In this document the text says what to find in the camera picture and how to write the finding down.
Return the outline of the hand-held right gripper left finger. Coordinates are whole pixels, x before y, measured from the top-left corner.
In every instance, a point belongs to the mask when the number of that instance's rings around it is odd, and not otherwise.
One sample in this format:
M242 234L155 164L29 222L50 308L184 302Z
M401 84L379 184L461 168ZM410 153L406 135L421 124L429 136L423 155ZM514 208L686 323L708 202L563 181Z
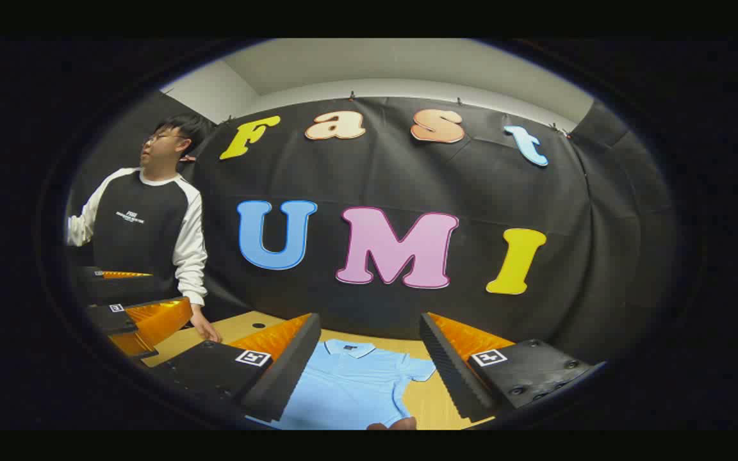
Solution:
M320 316L307 313L232 343L204 341L150 371L213 418L278 420L319 338Z

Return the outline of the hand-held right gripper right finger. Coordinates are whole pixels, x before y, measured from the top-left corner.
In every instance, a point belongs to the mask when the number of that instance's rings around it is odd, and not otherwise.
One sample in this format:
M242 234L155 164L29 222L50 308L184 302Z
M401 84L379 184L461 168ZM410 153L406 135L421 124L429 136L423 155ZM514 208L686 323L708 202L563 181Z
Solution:
M556 405L606 362L589 364L541 339L512 342L426 312L420 336L461 417L525 418Z

